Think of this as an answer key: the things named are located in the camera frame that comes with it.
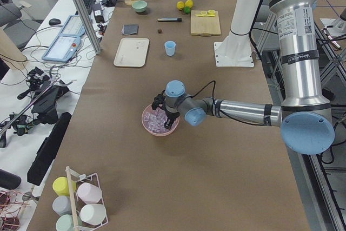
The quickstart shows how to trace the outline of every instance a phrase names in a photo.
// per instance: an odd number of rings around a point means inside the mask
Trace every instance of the green bowl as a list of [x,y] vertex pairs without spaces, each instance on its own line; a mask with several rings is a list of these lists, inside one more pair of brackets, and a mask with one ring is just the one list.
[[143,1],[143,0],[138,0],[132,3],[132,7],[133,9],[137,12],[137,13],[142,13],[144,11],[146,11],[147,9],[147,2]]

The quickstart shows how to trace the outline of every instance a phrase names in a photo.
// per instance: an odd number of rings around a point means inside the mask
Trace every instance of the power adapter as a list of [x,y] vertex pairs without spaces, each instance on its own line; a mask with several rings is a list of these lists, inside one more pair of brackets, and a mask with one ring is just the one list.
[[92,9],[94,10],[94,17],[95,17],[96,23],[103,23],[104,17],[103,17],[101,4],[95,3]]

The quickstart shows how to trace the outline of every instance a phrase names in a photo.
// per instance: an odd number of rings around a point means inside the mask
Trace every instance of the wooden cutting board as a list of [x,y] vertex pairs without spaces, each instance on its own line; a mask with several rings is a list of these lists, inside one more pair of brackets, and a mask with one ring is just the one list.
[[191,10],[191,35],[212,36],[221,35],[220,21],[218,11],[215,11],[215,17],[210,16],[195,16],[200,14],[200,10]]

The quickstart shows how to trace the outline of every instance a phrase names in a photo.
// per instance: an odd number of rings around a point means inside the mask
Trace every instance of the pink bowl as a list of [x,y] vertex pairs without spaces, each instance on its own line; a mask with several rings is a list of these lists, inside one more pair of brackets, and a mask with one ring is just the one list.
[[145,108],[145,110],[142,113],[142,124],[144,128],[155,136],[166,136],[169,135],[171,132],[173,132],[178,123],[179,123],[179,117],[175,119],[172,128],[170,130],[165,129],[163,126],[164,122],[166,122],[167,116],[165,112],[157,108],[156,110],[153,110],[151,108],[151,104]]

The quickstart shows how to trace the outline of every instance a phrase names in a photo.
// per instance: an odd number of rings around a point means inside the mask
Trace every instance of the white desk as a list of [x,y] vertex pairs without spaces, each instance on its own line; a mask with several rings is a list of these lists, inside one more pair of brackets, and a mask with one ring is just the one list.
[[[105,8],[104,19],[107,22],[111,17],[114,8]],[[47,15],[46,19],[39,27],[40,29],[49,27],[48,21],[51,18],[58,18],[62,21],[62,24],[66,21],[69,15],[73,15],[76,11],[76,8],[72,0],[59,0],[51,12]],[[95,29],[98,29],[97,24],[92,16],[92,23]],[[49,46],[54,38],[59,33],[61,27],[52,27],[46,30],[42,30],[35,34],[27,47],[33,45],[45,45]],[[52,66],[53,64],[43,64],[41,63],[41,57],[46,51],[46,48],[29,48],[23,51],[23,54],[28,58],[29,63],[26,65],[26,69],[30,71],[34,67],[39,67],[42,70],[48,71],[47,67]],[[82,38],[81,48],[78,51],[78,62],[76,59],[72,60],[69,64],[73,66],[77,63],[79,67],[65,67],[59,69],[59,74],[61,74],[61,80],[65,83],[73,81],[69,85],[69,89],[75,93],[80,93],[82,87],[85,83],[85,80],[88,76],[90,66],[92,65],[95,52],[93,52],[92,46],[90,45],[89,39],[87,36]],[[9,70],[5,77],[2,79],[2,83],[5,84],[14,84],[24,80],[24,75],[27,72],[23,71],[12,71]],[[25,81],[12,86],[6,86],[0,84],[0,100],[1,100],[1,109],[0,109],[0,121],[4,120],[12,112],[20,112],[27,104],[30,102],[30,98],[26,97],[22,100],[18,100],[17,96],[28,89],[28,86],[25,84]],[[63,112],[69,112],[72,114],[74,112],[75,106],[78,102],[79,94],[74,94],[72,92],[66,93],[57,101],[57,112],[60,116]],[[30,110],[28,110],[26,115],[32,116]],[[23,136],[17,136],[14,134],[13,129],[7,131],[7,143],[6,148],[0,149],[0,168],[6,171],[9,171],[13,174],[16,174],[22,178],[22,183],[18,187],[18,192],[28,192],[32,188],[32,193],[35,196],[40,196],[42,189],[45,185],[45,178],[42,181],[41,185],[34,186],[31,183],[26,181],[26,173],[28,172],[32,162],[36,157],[37,150],[41,146],[44,139],[49,136],[54,125],[49,124],[39,124],[29,131],[29,134]],[[25,209],[21,209],[21,214],[19,215],[19,220],[21,222],[21,227],[19,230],[26,230],[30,219],[35,211],[36,204],[33,201],[29,201],[30,206],[27,206]]]

